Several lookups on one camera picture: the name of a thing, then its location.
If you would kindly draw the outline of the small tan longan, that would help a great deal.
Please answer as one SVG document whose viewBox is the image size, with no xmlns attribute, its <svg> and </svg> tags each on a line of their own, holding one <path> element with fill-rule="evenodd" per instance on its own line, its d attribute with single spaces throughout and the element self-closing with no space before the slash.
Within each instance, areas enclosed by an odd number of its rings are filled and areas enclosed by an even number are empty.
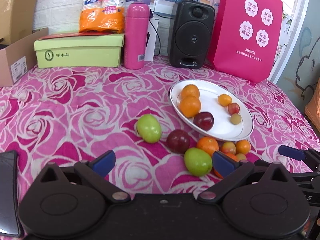
<svg viewBox="0 0 320 240">
<path fill-rule="evenodd" d="M 241 117 L 241 115 L 239 113 L 234 113 L 234 114 L 231 115 L 230 121 L 231 121 L 232 124 L 238 125 L 238 124 L 241 123 L 242 117 Z"/>
</svg>

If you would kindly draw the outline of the tangerine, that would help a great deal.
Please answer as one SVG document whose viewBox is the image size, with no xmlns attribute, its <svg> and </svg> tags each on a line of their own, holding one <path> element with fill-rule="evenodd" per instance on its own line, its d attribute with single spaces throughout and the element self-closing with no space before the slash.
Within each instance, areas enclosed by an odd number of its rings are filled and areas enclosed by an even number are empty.
<svg viewBox="0 0 320 240">
<path fill-rule="evenodd" d="M 210 156 L 214 154 L 215 151 L 219 150 L 219 144 L 216 139 L 212 137 L 202 137 L 196 144 L 198 149 L 203 150 Z"/>
</svg>

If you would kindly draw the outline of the paper cup pack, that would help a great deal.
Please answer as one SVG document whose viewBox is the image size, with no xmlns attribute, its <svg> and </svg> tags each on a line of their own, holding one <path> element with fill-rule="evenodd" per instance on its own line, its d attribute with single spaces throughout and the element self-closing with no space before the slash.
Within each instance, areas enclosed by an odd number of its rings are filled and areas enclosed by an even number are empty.
<svg viewBox="0 0 320 240">
<path fill-rule="evenodd" d="M 123 33 L 126 0 L 83 0 L 79 31 Z"/>
</svg>

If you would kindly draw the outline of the pink floral tablecloth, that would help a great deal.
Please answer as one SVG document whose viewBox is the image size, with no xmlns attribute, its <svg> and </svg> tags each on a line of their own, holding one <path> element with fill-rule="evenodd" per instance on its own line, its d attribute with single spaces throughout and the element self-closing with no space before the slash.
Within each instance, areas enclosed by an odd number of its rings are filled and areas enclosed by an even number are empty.
<svg viewBox="0 0 320 240">
<path fill-rule="evenodd" d="M 13 87 L 1 89 L 1 151 L 18 153 L 18 194 L 23 197 L 46 163 L 71 166 L 108 150 L 116 166 L 107 180 L 128 193 L 199 193 L 217 182 L 197 178 L 183 157 L 171 153 L 167 135 L 186 131 L 195 146 L 199 133 L 175 112 L 169 89 L 181 80 L 200 79 L 235 94 L 253 116 L 250 161 L 281 161 L 291 172 L 306 172 L 299 161 L 279 155 L 278 147 L 319 149 L 319 138 L 287 95 L 269 81 L 251 83 L 216 72 L 171 67 L 157 57 L 140 70 L 118 68 L 34 68 Z M 162 136 L 145 142 L 136 123 L 153 115 Z"/>
</svg>

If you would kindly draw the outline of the pink thermos bottle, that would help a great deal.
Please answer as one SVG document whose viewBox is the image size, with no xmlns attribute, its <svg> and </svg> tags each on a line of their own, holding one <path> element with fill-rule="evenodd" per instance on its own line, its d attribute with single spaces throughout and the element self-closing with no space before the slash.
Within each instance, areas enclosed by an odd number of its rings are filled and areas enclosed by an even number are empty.
<svg viewBox="0 0 320 240">
<path fill-rule="evenodd" d="M 125 16 L 124 66 L 137 70 L 144 67 L 150 8 L 131 3 Z"/>
</svg>

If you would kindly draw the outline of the dark red plum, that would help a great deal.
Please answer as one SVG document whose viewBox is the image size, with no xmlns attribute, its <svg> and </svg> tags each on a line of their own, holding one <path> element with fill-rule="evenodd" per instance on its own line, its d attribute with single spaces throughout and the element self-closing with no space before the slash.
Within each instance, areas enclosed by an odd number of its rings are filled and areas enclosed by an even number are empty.
<svg viewBox="0 0 320 240">
<path fill-rule="evenodd" d="M 190 147 L 190 137 L 187 132 L 176 129 L 167 136 L 167 147 L 175 153 L 184 154 Z"/>
<path fill-rule="evenodd" d="M 202 130 L 209 131 L 213 127 L 214 117 L 209 112 L 200 112 L 194 116 L 193 123 Z"/>
</svg>

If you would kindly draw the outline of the dark red plum on plate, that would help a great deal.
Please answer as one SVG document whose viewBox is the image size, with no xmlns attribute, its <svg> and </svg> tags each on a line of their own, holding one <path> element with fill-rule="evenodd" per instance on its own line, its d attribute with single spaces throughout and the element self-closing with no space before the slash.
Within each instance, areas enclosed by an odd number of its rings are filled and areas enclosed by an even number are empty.
<svg viewBox="0 0 320 240">
<path fill-rule="evenodd" d="M 209 112 L 200 112 L 194 116 L 193 123 L 202 130 L 209 131 L 213 127 L 214 117 Z"/>
</svg>

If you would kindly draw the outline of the cardboard box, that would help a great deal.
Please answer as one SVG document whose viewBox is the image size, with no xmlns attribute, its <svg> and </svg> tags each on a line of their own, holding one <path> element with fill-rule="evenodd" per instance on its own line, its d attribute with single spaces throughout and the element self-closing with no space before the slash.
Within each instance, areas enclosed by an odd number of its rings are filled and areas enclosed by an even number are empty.
<svg viewBox="0 0 320 240">
<path fill-rule="evenodd" d="M 33 32 L 37 0 L 1 0 L 1 87 L 13 86 L 37 64 L 34 42 L 48 29 Z"/>
</svg>

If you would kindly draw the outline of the green fruit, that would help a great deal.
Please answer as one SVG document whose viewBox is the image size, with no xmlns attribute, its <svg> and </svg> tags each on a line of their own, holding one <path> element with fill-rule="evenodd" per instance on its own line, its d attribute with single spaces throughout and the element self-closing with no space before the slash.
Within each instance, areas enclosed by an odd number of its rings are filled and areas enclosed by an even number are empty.
<svg viewBox="0 0 320 240">
<path fill-rule="evenodd" d="M 151 114 L 141 116 L 136 123 L 136 129 L 140 137 L 150 144 L 158 142 L 162 136 L 161 125 Z"/>
<path fill-rule="evenodd" d="M 211 156 L 198 148 L 189 148 L 184 154 L 184 164 L 187 170 L 196 177 L 202 177 L 211 172 L 213 162 Z"/>
</svg>

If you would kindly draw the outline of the orange chair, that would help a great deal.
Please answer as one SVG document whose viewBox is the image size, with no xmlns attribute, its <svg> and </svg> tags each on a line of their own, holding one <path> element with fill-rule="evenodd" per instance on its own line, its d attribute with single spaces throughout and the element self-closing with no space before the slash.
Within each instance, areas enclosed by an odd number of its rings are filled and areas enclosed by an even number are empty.
<svg viewBox="0 0 320 240">
<path fill-rule="evenodd" d="M 320 86 L 319 82 L 313 94 L 312 99 L 305 107 L 305 114 L 314 124 L 317 130 L 320 130 Z"/>
</svg>

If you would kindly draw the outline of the smartphone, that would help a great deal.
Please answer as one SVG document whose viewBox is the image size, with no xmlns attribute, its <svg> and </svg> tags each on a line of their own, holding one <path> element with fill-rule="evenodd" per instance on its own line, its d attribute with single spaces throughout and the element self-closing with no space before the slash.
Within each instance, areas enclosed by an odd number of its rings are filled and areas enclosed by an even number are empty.
<svg viewBox="0 0 320 240">
<path fill-rule="evenodd" d="M 23 229 L 17 214 L 17 159 L 16 151 L 1 153 L 0 216 L 1 236 L 19 238 L 23 235 Z"/>
</svg>

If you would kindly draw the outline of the pink tote bag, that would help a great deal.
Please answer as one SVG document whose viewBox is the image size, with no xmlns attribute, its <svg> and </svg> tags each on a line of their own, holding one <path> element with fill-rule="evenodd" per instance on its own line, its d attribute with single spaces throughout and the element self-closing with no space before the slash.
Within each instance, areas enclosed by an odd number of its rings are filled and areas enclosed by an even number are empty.
<svg viewBox="0 0 320 240">
<path fill-rule="evenodd" d="M 220 0 L 207 59 L 215 70 L 254 83 L 273 67 L 282 22 L 281 0 Z"/>
</svg>

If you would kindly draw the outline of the red-yellow small peach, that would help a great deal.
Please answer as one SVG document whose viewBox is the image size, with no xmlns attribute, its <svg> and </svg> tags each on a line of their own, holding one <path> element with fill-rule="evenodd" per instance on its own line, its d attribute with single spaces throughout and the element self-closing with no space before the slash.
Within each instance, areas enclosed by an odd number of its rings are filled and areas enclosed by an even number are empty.
<svg viewBox="0 0 320 240">
<path fill-rule="evenodd" d="M 235 155 L 236 154 L 236 145 L 231 141 L 224 142 L 220 147 L 220 151 L 224 154 L 229 153 L 229 154 Z"/>
</svg>

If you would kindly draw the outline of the orange behind right finger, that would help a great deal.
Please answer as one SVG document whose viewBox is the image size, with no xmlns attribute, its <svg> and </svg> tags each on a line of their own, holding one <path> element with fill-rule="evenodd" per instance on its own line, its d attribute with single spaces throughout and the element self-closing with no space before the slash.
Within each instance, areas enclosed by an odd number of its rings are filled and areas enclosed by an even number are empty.
<svg viewBox="0 0 320 240">
<path fill-rule="evenodd" d="M 215 152 L 212 156 L 213 172 L 218 178 L 225 178 L 239 167 L 235 155 Z"/>
</svg>

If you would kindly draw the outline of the large orange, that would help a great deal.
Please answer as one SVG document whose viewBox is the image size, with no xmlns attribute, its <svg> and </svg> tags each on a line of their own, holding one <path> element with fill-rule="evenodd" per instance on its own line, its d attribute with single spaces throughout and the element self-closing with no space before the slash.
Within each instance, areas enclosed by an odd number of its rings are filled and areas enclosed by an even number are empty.
<svg viewBox="0 0 320 240">
<path fill-rule="evenodd" d="M 195 96 L 186 96 L 179 103 L 179 110 L 186 118 L 193 118 L 201 110 L 201 102 Z"/>
</svg>

